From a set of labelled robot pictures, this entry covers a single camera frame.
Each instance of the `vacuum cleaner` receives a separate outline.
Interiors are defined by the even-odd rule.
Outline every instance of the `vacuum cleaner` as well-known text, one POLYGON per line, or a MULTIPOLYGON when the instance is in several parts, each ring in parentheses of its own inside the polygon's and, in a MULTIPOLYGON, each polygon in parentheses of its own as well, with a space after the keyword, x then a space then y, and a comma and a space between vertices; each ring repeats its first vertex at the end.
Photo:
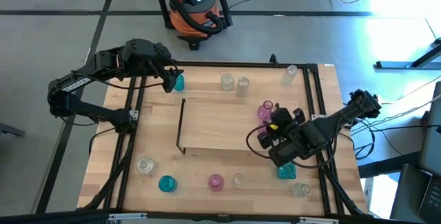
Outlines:
POLYGON ((181 35, 179 39, 188 42, 190 50, 198 50, 201 41, 205 41, 213 34, 233 25, 227 0, 219 0, 223 10, 223 17, 219 16, 217 0, 169 0, 170 18, 161 3, 164 21, 170 20, 172 27, 178 30, 181 35))

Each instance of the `gray floor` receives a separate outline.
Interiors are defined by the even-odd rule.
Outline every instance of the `gray floor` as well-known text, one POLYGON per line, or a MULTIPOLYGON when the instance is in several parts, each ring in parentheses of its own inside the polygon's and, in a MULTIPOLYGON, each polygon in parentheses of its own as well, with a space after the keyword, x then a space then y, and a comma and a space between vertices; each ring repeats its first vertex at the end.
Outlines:
MULTIPOLYGON (((105 0, 0 0, 0 10, 101 10, 105 0)), ((229 0, 233 4, 240 0, 229 0)), ((441 18, 434 8, 441 0, 362 0, 345 5, 336 0, 253 0, 235 10, 356 11, 380 13, 376 17, 262 17, 234 16, 234 26, 189 51, 176 32, 163 28, 162 19, 108 17, 98 49, 123 45, 138 37, 166 45, 175 59, 266 62, 275 53, 280 62, 333 63, 345 101, 358 88, 393 101, 409 89, 440 75, 440 71, 379 71, 378 60, 412 60, 441 36, 441 18)), ((113 0, 111 10, 158 10, 156 0, 113 0)), ((45 102, 49 81, 80 67, 99 17, 36 17, 0 15, 0 121, 27 130, 22 138, 0 135, 0 215, 33 211, 35 198, 48 168, 62 123, 50 116, 45 102)), ((432 85, 390 106, 389 116, 431 98, 432 85)), ((106 87, 89 85, 84 101, 102 104, 106 87)), ((422 111, 390 125, 418 121, 422 111)), ((77 118, 86 123, 87 119, 77 118)), ((88 162, 87 147, 95 127, 74 128, 63 158, 48 211, 73 210, 88 162)), ((418 150, 420 130, 388 132, 403 154, 418 150)), ((358 145, 369 142, 357 134, 358 145)), ((367 163, 397 156, 378 135, 367 163)))

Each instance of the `wooden table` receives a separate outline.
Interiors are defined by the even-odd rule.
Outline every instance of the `wooden table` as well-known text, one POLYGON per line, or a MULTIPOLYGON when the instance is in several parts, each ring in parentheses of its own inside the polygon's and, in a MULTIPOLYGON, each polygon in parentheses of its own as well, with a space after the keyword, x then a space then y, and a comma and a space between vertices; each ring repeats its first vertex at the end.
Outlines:
MULTIPOLYGON (((276 177, 276 167, 271 161, 259 158, 243 149, 246 134, 258 125, 256 110, 263 100, 278 101, 281 106, 289 106, 289 110, 302 108, 308 118, 302 71, 299 70, 293 85, 287 90, 280 86, 283 69, 180 68, 185 71, 184 92, 166 94, 161 87, 145 90, 123 210, 205 214, 324 215, 318 170, 296 167, 297 179, 280 180, 276 177), (237 99, 234 92, 221 90, 220 76, 226 72, 231 72, 236 81, 240 75, 249 77, 249 94, 245 100, 237 99), (191 105, 184 112, 182 141, 190 142, 194 147, 187 149, 186 155, 181 154, 176 147, 183 97, 191 105), (205 109, 197 110, 198 104, 205 109), (216 104, 217 109, 210 110, 207 107, 216 104), (236 116, 238 108, 253 114, 248 119, 244 119, 243 114, 236 116), (211 123, 204 122, 203 120, 208 116, 217 116, 217 119, 213 119, 211 123), (229 143, 217 145, 211 142, 207 147, 203 141, 210 136, 229 143), (136 163, 143 156, 151 157, 158 165, 154 175, 146 176, 136 171, 136 163), (221 174, 225 179, 225 186, 219 192, 212 192, 207 186, 207 179, 213 173, 221 174), (240 188, 232 187, 232 177, 236 173, 241 173, 245 177, 245 183, 240 188), (164 193, 158 188, 158 180, 166 174, 178 181, 178 189, 173 193, 164 193), (311 193, 304 198, 293 197, 291 187, 294 183, 308 184, 311 193)), ((319 65, 319 73, 327 114, 331 114, 343 107, 335 67, 319 65)), ((311 88, 315 89, 314 80, 312 76, 310 77, 311 88)), ((147 80, 147 84, 155 82, 155 79, 147 80)), ((129 80, 123 82, 113 80, 112 83, 128 86, 129 80)), ((104 107, 123 108, 126 95, 125 90, 109 88, 104 107)), ((318 109, 315 90, 313 97, 315 108, 318 109)), ((97 132, 110 127, 109 123, 101 123, 97 132)), ((107 180, 116 139, 115 133, 107 133, 95 138, 79 197, 79 207, 89 203, 107 180)), ((352 143, 343 136, 339 136, 338 140, 336 166, 340 183, 356 205, 366 212, 352 143)), ((253 146, 259 148, 256 141, 253 141, 253 146)), ((297 161, 306 165, 316 164, 315 158, 297 161)), ((116 205, 118 185, 119 182, 114 189, 112 206, 116 205)), ((329 182, 328 193, 331 209, 336 212, 334 193, 329 182)))

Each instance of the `vacuum wheel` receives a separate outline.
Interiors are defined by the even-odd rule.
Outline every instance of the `vacuum wheel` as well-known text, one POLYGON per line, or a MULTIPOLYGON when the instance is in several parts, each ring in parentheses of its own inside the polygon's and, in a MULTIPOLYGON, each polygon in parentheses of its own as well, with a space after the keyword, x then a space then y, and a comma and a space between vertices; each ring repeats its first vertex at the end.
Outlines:
POLYGON ((188 47, 190 48, 190 50, 199 50, 199 47, 201 46, 200 42, 196 42, 196 43, 188 43, 188 47))

